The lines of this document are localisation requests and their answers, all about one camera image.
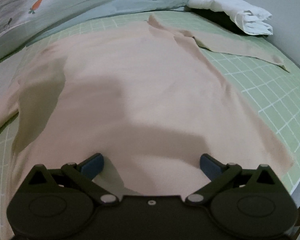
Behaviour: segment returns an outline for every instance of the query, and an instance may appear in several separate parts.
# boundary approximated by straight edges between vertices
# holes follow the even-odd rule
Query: orange carrot
[[[42,2],[42,0],[37,0],[37,1],[33,4],[33,6],[31,7],[30,10],[37,10],[37,9],[39,8],[41,2]]]

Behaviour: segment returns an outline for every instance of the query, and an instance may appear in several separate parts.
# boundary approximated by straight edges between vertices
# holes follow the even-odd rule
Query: white towel
[[[273,34],[271,25],[263,22],[270,19],[272,14],[244,0],[189,0],[187,6],[225,12],[241,30],[249,35]]]

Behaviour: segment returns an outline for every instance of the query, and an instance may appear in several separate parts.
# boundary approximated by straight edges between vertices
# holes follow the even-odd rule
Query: carrot print
[[[42,0],[37,0],[33,6],[30,8],[30,11],[28,13],[34,14],[34,11],[37,10],[41,4]]]

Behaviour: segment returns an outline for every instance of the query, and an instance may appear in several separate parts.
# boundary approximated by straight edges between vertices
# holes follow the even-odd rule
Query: green cutting mat
[[[119,28],[133,21],[147,20],[150,12],[107,17],[90,20],[42,39],[27,48],[16,76],[40,50],[54,41],[67,36]],[[276,47],[263,38],[238,36],[230,33],[204,18],[189,12],[153,12],[164,25],[202,30],[227,37],[250,41],[252,45],[274,53],[284,59],[290,73],[263,60],[214,53],[206,49],[201,52],[223,73],[223,75],[242,92],[260,117],[277,134],[279,139],[296,157],[296,164],[282,178],[287,190],[292,193],[300,181],[300,70]],[[6,185],[6,172],[11,143],[17,132],[18,118],[0,131],[0,237],[2,221],[5,219],[3,198]]]

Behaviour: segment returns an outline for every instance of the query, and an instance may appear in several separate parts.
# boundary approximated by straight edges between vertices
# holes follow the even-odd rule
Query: beige garment
[[[27,48],[8,57],[4,61],[0,62],[0,98],[8,90],[11,80],[16,73],[16,69],[20,64]]]
[[[221,52],[245,49],[244,41],[165,28],[150,17],[40,52],[0,102],[0,126],[17,111],[20,118],[6,205],[33,165],[59,168],[96,152],[106,162],[94,181],[117,195],[184,198],[209,183],[199,169],[203,153],[285,174],[293,160],[284,145],[196,41]]]

